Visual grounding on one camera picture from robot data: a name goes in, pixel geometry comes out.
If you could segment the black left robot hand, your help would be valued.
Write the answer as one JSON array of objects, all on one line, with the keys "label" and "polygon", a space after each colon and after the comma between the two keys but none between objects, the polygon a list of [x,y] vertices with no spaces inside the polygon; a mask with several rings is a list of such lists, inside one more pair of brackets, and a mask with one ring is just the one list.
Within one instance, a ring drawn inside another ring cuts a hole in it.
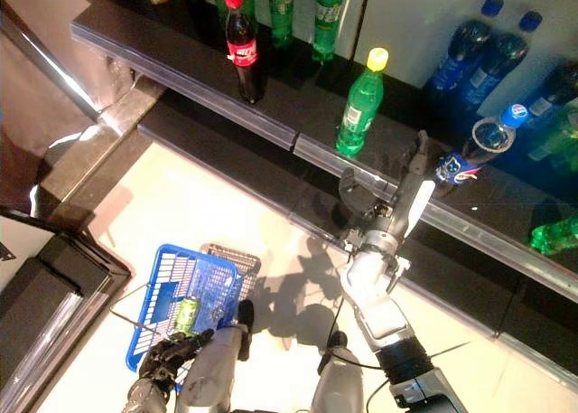
[{"label": "black left robot hand", "polygon": [[160,341],[145,355],[138,372],[139,379],[150,380],[168,397],[175,386],[178,370],[196,357],[213,334],[212,329],[194,335],[174,333],[168,340]]}]

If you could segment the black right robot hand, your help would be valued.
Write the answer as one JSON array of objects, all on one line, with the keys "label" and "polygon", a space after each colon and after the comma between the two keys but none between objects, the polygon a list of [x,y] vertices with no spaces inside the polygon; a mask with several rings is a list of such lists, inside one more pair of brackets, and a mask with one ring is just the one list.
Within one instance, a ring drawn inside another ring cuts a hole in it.
[{"label": "black right robot hand", "polygon": [[352,168],[343,171],[339,182],[340,199],[358,217],[361,236],[366,237],[374,231],[401,244],[411,233],[435,187],[430,177],[429,147],[429,136],[424,130],[419,131],[406,174],[389,201],[378,198],[359,183]]}]

